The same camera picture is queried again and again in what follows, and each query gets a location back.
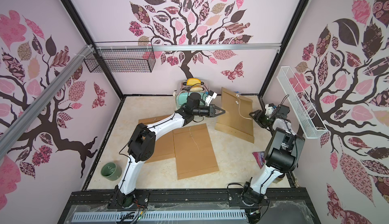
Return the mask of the brown file bag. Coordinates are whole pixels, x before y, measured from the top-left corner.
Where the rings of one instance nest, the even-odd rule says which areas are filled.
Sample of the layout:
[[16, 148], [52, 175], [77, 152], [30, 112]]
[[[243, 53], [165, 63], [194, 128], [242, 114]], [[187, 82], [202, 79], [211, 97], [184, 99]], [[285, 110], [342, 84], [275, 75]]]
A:
[[206, 124], [175, 129], [173, 140], [177, 179], [219, 171]]
[[[147, 119], [139, 119], [139, 123], [143, 123], [145, 125], [153, 124], [159, 122], [165, 118], [169, 117], [169, 115], [151, 117]], [[175, 158], [175, 149], [174, 149], [174, 139], [173, 132], [161, 136], [155, 144], [155, 150], [153, 155], [146, 161], [146, 163], [152, 163], [167, 159]]]
[[217, 119], [215, 130], [254, 143], [253, 101], [243, 95], [222, 88], [221, 107], [225, 113]]

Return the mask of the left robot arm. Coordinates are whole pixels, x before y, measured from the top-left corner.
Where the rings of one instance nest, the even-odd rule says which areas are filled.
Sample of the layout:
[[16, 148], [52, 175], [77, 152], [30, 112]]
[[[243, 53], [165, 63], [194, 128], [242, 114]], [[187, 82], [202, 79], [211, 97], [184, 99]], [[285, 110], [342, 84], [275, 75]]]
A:
[[209, 91], [205, 100], [197, 92], [190, 93], [186, 103], [182, 104], [172, 115], [156, 123], [146, 125], [139, 123], [128, 147], [128, 162], [120, 183], [115, 187], [115, 201], [121, 208], [130, 208], [135, 203], [136, 181], [142, 166], [153, 155], [156, 141], [175, 129], [192, 122], [195, 116], [214, 118], [225, 113], [225, 110], [212, 104], [217, 93]]

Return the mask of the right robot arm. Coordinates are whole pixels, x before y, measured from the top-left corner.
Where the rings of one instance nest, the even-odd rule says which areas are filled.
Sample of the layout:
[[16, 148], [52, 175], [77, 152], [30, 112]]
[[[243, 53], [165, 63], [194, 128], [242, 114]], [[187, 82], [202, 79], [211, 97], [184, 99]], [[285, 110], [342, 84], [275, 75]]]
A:
[[265, 163], [260, 174], [243, 186], [242, 200], [248, 206], [261, 203], [271, 183], [298, 165], [305, 138], [292, 130], [287, 119], [289, 112], [289, 107], [271, 103], [249, 114], [261, 128], [271, 133], [271, 139], [264, 152]]

